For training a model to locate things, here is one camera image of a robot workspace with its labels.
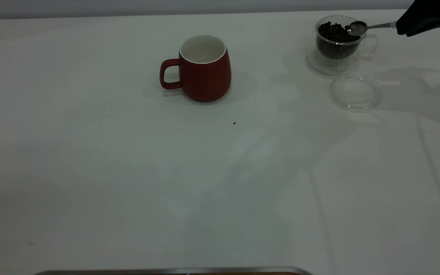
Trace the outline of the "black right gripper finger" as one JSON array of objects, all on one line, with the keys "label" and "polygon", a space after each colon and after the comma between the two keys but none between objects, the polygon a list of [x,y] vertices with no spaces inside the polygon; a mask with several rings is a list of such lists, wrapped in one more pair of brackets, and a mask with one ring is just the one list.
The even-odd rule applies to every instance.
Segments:
[{"label": "black right gripper finger", "polygon": [[407,37],[440,28],[440,21],[430,23],[398,23],[398,35]]},{"label": "black right gripper finger", "polygon": [[440,0],[415,0],[396,21],[398,23],[430,23],[440,21]]}]

